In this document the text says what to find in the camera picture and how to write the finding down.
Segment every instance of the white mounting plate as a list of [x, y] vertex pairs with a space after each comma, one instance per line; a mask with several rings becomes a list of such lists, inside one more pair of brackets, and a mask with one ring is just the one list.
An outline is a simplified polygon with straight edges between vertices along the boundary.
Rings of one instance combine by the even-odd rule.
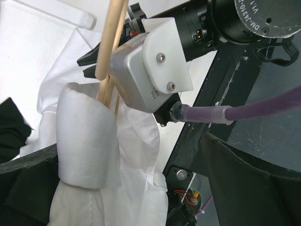
[[[165, 94], [193, 90], [180, 36], [174, 18], [142, 20], [149, 32], [143, 45], [143, 62], [154, 88]], [[157, 55], [165, 54], [165, 62], [159, 63]], [[175, 84], [168, 90], [168, 83]]]

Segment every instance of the black fabric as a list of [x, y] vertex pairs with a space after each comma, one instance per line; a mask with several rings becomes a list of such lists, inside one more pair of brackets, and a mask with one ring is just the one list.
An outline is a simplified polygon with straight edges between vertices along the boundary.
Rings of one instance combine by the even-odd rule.
[[0, 164], [12, 160], [31, 133], [11, 98], [0, 104]]
[[221, 226], [300, 226], [301, 173], [206, 133], [203, 157]]
[[46, 226], [58, 182], [56, 145], [0, 164], [0, 226]]

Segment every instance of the robotic arm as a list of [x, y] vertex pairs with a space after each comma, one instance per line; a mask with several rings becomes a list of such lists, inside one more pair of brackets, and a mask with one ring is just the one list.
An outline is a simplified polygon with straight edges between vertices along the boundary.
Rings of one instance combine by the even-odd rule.
[[[227, 42], [247, 45], [265, 40], [254, 49], [262, 61], [280, 66], [295, 62], [299, 51], [292, 39], [301, 30], [300, 10], [299, 0], [190, 0], [147, 19], [137, 3], [128, 7], [130, 19], [112, 53], [109, 73], [127, 106], [153, 113], [166, 125], [173, 121], [169, 112], [180, 101], [178, 92], [192, 90], [188, 61]], [[283, 46], [290, 60], [272, 59], [275, 46]], [[78, 64], [95, 64], [98, 48]], [[94, 73], [95, 65], [84, 76]]]

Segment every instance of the screw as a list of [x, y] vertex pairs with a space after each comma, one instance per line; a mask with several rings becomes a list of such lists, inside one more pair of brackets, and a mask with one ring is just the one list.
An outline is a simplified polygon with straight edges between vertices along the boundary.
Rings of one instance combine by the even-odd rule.
[[167, 89], [170, 91], [174, 91], [175, 90], [175, 84], [173, 82], [169, 82], [167, 84]]
[[158, 53], [157, 55], [157, 61], [158, 63], [163, 63], [165, 62], [166, 56], [164, 53]]
[[269, 29], [267, 28], [267, 27], [264, 27], [262, 30], [261, 30], [261, 34], [262, 35], [268, 35], [268, 33], [269, 33]]
[[184, 169], [181, 169], [177, 172], [177, 178], [178, 180], [185, 180], [187, 178], [187, 171]]

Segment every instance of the gray floor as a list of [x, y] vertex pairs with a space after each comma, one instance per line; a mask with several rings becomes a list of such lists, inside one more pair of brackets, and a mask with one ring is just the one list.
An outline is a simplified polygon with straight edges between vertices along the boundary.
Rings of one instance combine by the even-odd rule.
[[[294, 38], [301, 49], [301, 32]], [[287, 59], [275, 49], [274, 56]], [[289, 67], [264, 63], [247, 104], [269, 98], [301, 85], [301, 59]], [[228, 143], [273, 164], [301, 171], [301, 108], [273, 116], [238, 121]], [[206, 177], [200, 176], [200, 193], [204, 201], [211, 194]], [[214, 202], [198, 217], [197, 226], [219, 226]]]

